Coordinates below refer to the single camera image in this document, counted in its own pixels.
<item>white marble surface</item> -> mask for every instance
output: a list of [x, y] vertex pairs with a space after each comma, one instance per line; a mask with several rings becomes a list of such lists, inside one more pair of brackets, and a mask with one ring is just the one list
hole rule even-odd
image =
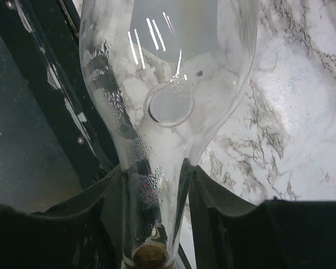
[[336, 200], [336, 0], [261, 0], [249, 88], [200, 165], [255, 204]]

